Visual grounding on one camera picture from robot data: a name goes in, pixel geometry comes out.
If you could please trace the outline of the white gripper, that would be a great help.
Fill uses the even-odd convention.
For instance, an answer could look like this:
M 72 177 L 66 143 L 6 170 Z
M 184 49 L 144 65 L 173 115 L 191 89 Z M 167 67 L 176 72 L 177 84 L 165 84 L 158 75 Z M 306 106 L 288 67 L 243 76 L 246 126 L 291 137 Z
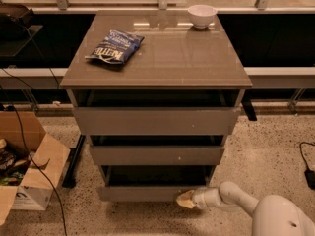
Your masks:
M 218 188 L 198 188 L 195 191 L 189 190 L 180 194 L 176 198 L 176 202 L 181 207 L 192 209 L 194 206 L 198 209 L 206 209 L 210 207 L 221 208 L 222 198 Z

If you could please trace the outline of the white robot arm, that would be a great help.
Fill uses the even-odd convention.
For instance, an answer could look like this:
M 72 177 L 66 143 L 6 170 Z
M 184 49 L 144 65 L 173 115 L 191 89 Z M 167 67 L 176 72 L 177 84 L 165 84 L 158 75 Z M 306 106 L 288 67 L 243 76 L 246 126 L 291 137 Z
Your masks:
M 252 218 L 251 236 L 315 236 L 315 223 L 295 203 L 278 195 L 257 200 L 234 182 L 189 190 L 176 201 L 187 208 L 229 212 L 241 208 Z

